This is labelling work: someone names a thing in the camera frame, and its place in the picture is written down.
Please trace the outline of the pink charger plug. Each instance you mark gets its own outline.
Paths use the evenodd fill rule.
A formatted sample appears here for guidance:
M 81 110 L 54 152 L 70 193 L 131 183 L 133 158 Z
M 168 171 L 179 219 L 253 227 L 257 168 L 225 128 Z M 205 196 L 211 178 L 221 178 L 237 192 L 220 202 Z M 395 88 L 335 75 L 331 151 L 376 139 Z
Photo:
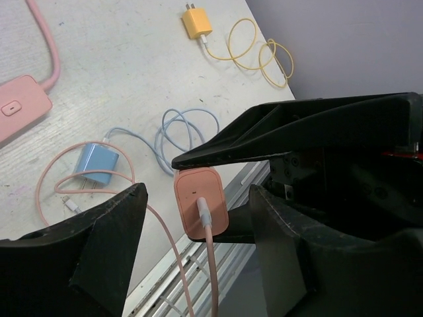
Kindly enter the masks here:
M 206 237 L 206 226 L 216 236 L 229 226 L 225 193 L 219 173 L 214 168 L 177 170 L 174 193 L 182 226 L 188 238 Z

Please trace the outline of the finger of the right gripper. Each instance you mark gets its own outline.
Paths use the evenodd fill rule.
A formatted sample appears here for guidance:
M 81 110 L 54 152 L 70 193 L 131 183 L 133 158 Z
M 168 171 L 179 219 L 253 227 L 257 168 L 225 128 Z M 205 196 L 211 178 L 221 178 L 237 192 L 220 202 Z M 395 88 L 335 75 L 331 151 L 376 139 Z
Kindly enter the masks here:
M 254 244 L 254 231 L 249 203 L 228 211 L 229 226 L 213 237 L 215 243 Z

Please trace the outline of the yellow charger plug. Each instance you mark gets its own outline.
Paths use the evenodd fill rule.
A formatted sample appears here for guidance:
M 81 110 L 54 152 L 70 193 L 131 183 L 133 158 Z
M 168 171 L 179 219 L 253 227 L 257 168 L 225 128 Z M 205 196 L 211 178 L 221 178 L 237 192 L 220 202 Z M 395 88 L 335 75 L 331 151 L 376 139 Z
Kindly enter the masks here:
M 182 22 L 188 38 L 197 40 L 212 32 L 212 26 L 205 9 L 195 7 L 193 3 L 186 4 L 186 11 L 182 14 Z

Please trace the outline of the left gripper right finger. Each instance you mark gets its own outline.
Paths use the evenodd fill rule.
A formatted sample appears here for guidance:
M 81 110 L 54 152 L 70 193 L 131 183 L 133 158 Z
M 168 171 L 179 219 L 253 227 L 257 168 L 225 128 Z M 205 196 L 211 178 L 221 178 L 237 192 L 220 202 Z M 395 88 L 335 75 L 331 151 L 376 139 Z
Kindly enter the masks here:
M 334 230 L 252 186 L 269 316 L 421 316 L 422 231 L 377 242 Z

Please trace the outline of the blue charger plug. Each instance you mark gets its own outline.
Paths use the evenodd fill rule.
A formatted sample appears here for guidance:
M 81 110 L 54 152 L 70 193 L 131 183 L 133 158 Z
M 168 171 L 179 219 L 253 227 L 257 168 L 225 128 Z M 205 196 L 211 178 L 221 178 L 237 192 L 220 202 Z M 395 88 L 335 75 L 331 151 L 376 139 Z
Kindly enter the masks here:
M 89 170 L 115 171 L 119 154 L 108 147 L 98 143 L 87 143 L 80 154 L 74 173 L 86 172 Z M 112 175 L 106 172 L 95 172 L 79 175 L 83 180 L 81 189 L 84 190 L 86 183 L 91 182 L 93 189 L 97 184 L 101 186 L 109 185 Z

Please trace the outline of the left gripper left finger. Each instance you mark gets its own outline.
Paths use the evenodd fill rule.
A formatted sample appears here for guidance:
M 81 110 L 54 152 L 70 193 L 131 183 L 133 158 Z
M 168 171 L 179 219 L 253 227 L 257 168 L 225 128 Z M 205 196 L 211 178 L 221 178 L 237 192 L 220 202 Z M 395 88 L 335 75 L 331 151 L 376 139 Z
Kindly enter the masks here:
M 1 241 L 2 316 L 121 316 L 147 207 L 137 183 L 55 225 Z

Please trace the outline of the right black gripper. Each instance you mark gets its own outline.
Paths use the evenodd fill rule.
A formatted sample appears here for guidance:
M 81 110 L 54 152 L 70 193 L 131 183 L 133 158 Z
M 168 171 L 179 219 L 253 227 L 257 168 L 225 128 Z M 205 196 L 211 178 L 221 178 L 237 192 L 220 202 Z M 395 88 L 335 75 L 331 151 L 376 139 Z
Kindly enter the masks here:
M 398 92 L 253 106 L 173 169 L 270 161 L 268 191 L 346 234 L 422 226 L 422 96 Z

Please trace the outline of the pink power strip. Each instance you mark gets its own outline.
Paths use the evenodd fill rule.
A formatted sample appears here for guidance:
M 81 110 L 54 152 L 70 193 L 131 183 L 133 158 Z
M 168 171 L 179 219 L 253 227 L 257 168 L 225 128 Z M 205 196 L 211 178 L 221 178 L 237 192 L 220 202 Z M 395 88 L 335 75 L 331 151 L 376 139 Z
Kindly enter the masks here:
M 1 146 L 38 123 L 52 109 L 48 91 L 53 79 L 42 83 L 22 75 L 1 85 Z

